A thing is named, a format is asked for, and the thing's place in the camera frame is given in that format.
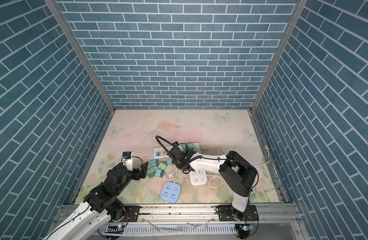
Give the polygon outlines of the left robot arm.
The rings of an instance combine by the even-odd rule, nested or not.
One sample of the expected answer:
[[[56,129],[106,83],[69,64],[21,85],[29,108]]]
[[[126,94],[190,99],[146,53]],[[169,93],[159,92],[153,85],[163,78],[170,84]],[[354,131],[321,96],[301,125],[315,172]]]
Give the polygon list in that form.
[[[82,203],[51,233],[46,240],[86,240],[102,226],[112,222],[120,231],[138,219],[140,207],[125,207],[118,199],[132,180],[147,176],[148,163],[129,171],[120,163],[107,172],[106,179],[93,188]]]

